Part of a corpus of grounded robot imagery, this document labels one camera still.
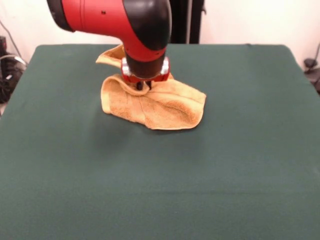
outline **towel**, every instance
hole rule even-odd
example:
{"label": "towel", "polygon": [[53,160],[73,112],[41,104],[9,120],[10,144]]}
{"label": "towel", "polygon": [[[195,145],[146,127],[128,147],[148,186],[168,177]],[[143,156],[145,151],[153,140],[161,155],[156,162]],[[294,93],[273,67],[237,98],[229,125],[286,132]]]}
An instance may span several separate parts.
{"label": "towel", "polygon": [[[123,45],[102,53],[97,64],[121,68],[125,57]],[[119,74],[107,77],[101,87],[101,105],[106,114],[145,125],[152,130],[185,130],[201,122],[206,94],[174,79],[153,82],[152,89],[146,83],[142,90],[124,82]]]}

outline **yellow towel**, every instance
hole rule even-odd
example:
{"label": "yellow towel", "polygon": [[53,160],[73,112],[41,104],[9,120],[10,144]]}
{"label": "yellow towel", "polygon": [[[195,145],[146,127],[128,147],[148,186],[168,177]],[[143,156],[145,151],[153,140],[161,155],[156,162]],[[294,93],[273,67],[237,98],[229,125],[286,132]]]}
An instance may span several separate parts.
{"label": "yellow towel", "polygon": [[[102,53],[96,63],[121,67],[123,45]],[[152,130],[195,128],[204,114],[206,95],[170,75],[164,82],[144,83],[141,91],[123,81],[119,74],[109,76],[101,88],[102,110],[106,114],[140,123]]]}

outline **green table cloth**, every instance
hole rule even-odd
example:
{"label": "green table cloth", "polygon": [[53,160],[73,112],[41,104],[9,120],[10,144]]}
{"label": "green table cloth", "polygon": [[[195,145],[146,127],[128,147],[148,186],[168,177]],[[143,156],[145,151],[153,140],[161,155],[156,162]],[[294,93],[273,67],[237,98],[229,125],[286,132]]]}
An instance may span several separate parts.
{"label": "green table cloth", "polygon": [[319,240],[320,102],[282,45],[174,45],[200,125],[102,112],[114,45],[39,46],[0,121],[1,240]]}

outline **black joint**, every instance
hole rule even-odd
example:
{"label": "black joint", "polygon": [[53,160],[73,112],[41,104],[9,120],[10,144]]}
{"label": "black joint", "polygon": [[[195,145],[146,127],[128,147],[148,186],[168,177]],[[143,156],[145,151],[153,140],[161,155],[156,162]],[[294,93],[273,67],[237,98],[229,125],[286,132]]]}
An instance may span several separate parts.
{"label": "black joint", "polygon": [[47,0],[47,3],[55,23],[63,30],[74,32],[67,22],[62,0]]}
{"label": "black joint", "polygon": [[169,0],[123,0],[123,4],[138,39],[150,50],[164,49],[172,31]]}

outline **cable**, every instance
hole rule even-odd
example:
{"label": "cable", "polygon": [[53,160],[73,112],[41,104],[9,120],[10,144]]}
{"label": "cable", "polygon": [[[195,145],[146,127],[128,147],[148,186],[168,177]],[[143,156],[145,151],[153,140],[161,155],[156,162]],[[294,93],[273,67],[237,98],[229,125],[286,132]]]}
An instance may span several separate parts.
{"label": "cable", "polygon": [[3,27],[3,29],[8,33],[8,35],[9,35],[9,37],[10,37],[10,39],[11,39],[11,42],[12,42],[12,44],[13,44],[13,46],[14,46],[14,48],[15,48],[15,50],[16,50],[16,52],[18,53],[18,55],[21,57],[21,53],[20,53],[20,51],[19,51],[19,49],[17,48],[17,45],[16,45],[16,43],[15,43],[15,41],[14,41],[14,39],[13,39],[13,37],[11,36],[11,33],[9,32],[9,30],[5,27],[5,25],[2,23],[2,21],[0,20],[0,25]]}
{"label": "cable", "polygon": [[0,62],[1,62],[1,60],[6,59],[6,58],[14,58],[15,60],[17,60],[18,62],[22,63],[23,65],[25,65],[25,66],[28,65],[27,61],[23,60],[20,56],[17,56],[17,55],[14,55],[14,54],[8,54],[8,55],[1,56],[0,57]]}
{"label": "cable", "polygon": [[316,54],[315,54],[314,60],[317,60],[317,58],[319,56],[319,51],[320,51],[320,42],[319,42],[319,45],[318,45],[318,49],[316,50]]}

